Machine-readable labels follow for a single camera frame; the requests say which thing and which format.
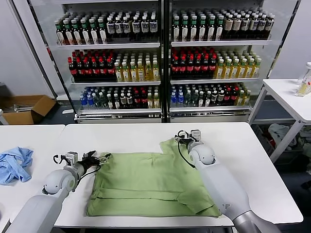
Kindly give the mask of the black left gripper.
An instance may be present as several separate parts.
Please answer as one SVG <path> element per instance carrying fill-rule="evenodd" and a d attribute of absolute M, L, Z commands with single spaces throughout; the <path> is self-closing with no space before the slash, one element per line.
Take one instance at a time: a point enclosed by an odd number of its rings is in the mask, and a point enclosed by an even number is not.
<path fill-rule="evenodd" d="M 96 156 L 96 150 L 89 151 L 83 154 L 83 159 L 78 161 L 78 163 L 83 167 L 84 173 L 92 166 L 101 166 L 107 162 L 111 154 L 104 154 Z"/>

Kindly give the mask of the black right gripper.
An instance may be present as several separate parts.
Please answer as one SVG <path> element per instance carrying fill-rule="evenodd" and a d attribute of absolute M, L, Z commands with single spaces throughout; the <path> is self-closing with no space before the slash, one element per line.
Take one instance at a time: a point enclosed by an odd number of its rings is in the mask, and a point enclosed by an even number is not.
<path fill-rule="evenodd" d="M 191 138 L 180 138 L 180 137 L 174 137 L 175 142 L 178 143 L 181 141 L 181 144 L 186 145 L 186 147 L 189 147 L 192 143 L 194 143 L 194 139 Z"/>

